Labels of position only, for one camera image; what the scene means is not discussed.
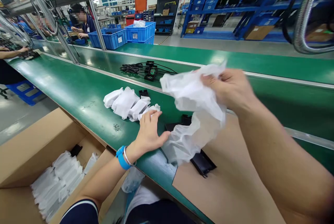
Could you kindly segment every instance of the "blue chair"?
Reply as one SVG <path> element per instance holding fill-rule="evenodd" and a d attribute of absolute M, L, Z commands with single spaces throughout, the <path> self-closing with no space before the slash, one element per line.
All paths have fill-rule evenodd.
<path fill-rule="evenodd" d="M 28 84 L 30 87 L 25 89 L 24 91 L 20 91 L 17 87 L 21 86 L 23 84 Z M 40 96 L 41 94 L 43 94 L 38 88 L 34 87 L 34 85 L 28 81 L 28 80 L 24 80 L 15 84 L 10 84 L 10 85 L 6 85 L 6 87 L 8 89 L 10 89 L 11 91 L 13 91 L 14 93 L 16 93 L 18 95 L 18 97 L 23 100 L 25 103 L 27 103 L 30 106 L 35 105 L 36 103 L 33 101 L 33 99 L 35 99 L 36 97 Z M 32 90 L 36 89 L 37 92 L 31 96 L 27 96 L 26 94 Z"/>

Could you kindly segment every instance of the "right hand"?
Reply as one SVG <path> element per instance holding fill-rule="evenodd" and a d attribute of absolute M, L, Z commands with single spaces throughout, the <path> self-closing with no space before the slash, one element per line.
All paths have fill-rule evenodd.
<path fill-rule="evenodd" d="M 18 50 L 18 52 L 21 52 L 21 53 L 27 52 L 27 51 L 29 51 L 29 48 L 24 48 L 24 47 Z"/>
<path fill-rule="evenodd" d="M 72 29 L 73 32 L 79 32 L 79 29 L 76 28 L 76 27 L 71 27 L 71 29 Z"/>
<path fill-rule="evenodd" d="M 219 103 L 226 105 L 236 114 L 252 109 L 259 101 L 240 69 L 226 69 L 218 79 L 212 75 L 202 75 L 201 80 L 204 85 L 215 91 Z"/>

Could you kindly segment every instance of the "left hand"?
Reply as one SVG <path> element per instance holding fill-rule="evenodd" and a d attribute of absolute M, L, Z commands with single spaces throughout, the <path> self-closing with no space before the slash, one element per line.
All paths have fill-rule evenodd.
<path fill-rule="evenodd" d="M 79 37 L 79 39 L 82 39 L 82 38 L 89 38 L 88 34 L 85 34 L 85 33 L 79 33 L 79 34 L 78 34 L 78 37 Z"/>
<path fill-rule="evenodd" d="M 158 118 L 161 111 L 150 110 L 140 119 L 140 129 L 136 140 L 126 148 L 126 155 L 133 164 L 143 154 L 161 147 L 168 139 L 170 132 L 158 135 Z"/>

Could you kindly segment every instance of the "worker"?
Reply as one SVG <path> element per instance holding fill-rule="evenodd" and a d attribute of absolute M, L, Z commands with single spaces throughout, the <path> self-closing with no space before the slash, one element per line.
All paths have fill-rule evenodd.
<path fill-rule="evenodd" d="M 276 203 L 283 223 L 332 223 L 334 177 L 290 137 L 254 95 L 244 73 L 226 69 L 218 79 L 209 75 L 202 76 L 201 80 L 216 93 L 220 104 L 238 116 L 252 163 Z M 161 114 L 151 110 L 143 115 L 137 138 L 128 147 L 121 148 L 119 157 L 110 160 L 88 181 L 78 194 L 76 203 L 64 214 L 61 224 L 98 223 L 102 202 L 130 165 L 146 152 L 161 147 L 168 139 L 170 132 L 166 131 L 161 136 L 157 134 Z M 138 191 L 129 204 L 125 224 L 193 223 L 174 202 L 160 200 L 142 185 Z M 254 204 L 257 204 L 257 195 L 253 197 Z M 264 214 L 270 212 L 266 205 L 261 207 Z"/>
<path fill-rule="evenodd" d="M 29 48 L 23 47 L 17 51 L 9 51 L 6 47 L 0 47 L 0 84 L 10 85 L 20 81 L 24 81 L 25 78 L 12 68 L 5 59 L 11 59 L 23 52 L 27 52 Z"/>
<path fill-rule="evenodd" d="M 89 38 L 88 33 L 95 32 L 95 25 L 93 18 L 85 12 L 85 9 L 80 4 L 74 4 L 71 6 L 72 13 L 76 15 L 79 22 L 82 23 L 82 28 L 71 27 L 72 31 L 79 32 L 78 37 Z"/>

